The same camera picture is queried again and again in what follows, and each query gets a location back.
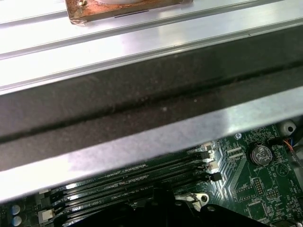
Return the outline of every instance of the electronic component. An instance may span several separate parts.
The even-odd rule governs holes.
[[[209,174],[206,176],[206,181],[210,182],[210,181],[220,181],[222,180],[222,176],[220,173],[214,173],[214,174]]]
[[[292,219],[280,220],[274,222],[270,225],[270,227],[302,227],[302,223],[298,221],[294,221]]]
[[[13,205],[11,207],[11,214],[12,215],[17,215],[18,213],[20,213],[20,211],[21,211],[21,208],[20,208],[19,205]]]
[[[20,226],[22,223],[22,218],[20,216],[15,216],[12,220],[13,226]]]
[[[207,168],[208,168],[209,170],[217,169],[217,168],[218,168],[218,163],[217,163],[217,161],[212,161],[212,162],[207,163]]]
[[[252,164],[256,166],[268,166],[273,160],[273,153],[267,146],[257,145],[248,154]]]

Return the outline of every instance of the motherboard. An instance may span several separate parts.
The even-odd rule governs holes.
[[[206,193],[217,204],[264,224],[302,220],[302,189],[275,125],[73,182],[0,206],[0,227],[67,227],[109,206],[134,208],[169,182],[176,197]]]

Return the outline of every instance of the black plastic part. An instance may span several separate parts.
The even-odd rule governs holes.
[[[214,204],[208,204],[198,212],[187,201],[176,201],[168,183],[159,183],[154,186],[152,200],[148,200],[144,207],[135,210],[127,205],[111,207],[74,224],[73,227],[142,225],[147,227],[266,226]]]
[[[226,208],[220,207],[215,204],[207,204],[200,210],[200,218],[204,221],[203,226],[219,227],[219,226],[253,226],[253,227],[266,227],[258,221],[250,219],[244,215],[238,214]]]
[[[209,155],[208,151],[202,151],[201,152],[201,158],[202,159],[210,158],[210,155]]]
[[[302,31],[293,27],[0,96],[0,171],[302,86]]]
[[[220,180],[222,180],[221,173],[214,173],[214,174],[211,174],[210,179],[211,179],[212,181],[220,181]]]
[[[50,197],[42,198],[41,199],[41,206],[42,208],[48,208],[51,206],[51,199]]]

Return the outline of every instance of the red wire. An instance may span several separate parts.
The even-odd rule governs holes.
[[[289,148],[291,151],[294,150],[293,147],[292,147],[286,140],[284,140],[283,142],[288,146],[288,148]]]

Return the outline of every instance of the copper heatsink base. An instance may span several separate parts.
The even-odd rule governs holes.
[[[79,6],[79,0],[66,0],[68,15],[74,24],[175,5],[184,0],[145,0],[131,5],[108,5],[95,0],[82,2],[84,5]]]

